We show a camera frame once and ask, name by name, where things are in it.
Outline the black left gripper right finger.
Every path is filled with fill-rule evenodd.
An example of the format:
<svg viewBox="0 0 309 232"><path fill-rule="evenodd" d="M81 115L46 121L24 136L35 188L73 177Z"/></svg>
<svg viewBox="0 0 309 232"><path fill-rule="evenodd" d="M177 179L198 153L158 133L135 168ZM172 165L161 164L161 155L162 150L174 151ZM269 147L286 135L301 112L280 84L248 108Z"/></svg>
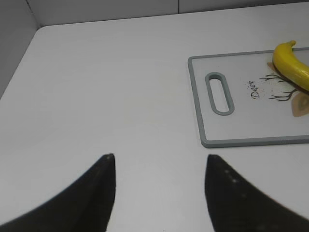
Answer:
<svg viewBox="0 0 309 232"><path fill-rule="evenodd" d="M208 213L216 232L307 232L308 219L282 206L210 154L205 173Z"/></svg>

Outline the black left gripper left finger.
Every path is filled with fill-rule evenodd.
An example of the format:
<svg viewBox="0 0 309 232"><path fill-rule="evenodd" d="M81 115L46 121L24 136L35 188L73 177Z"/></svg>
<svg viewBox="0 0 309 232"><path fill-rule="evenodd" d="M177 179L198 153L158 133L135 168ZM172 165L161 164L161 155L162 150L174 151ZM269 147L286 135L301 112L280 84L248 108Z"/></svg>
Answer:
<svg viewBox="0 0 309 232"><path fill-rule="evenodd" d="M105 232L116 194L113 154L39 207L1 225L2 232Z"/></svg>

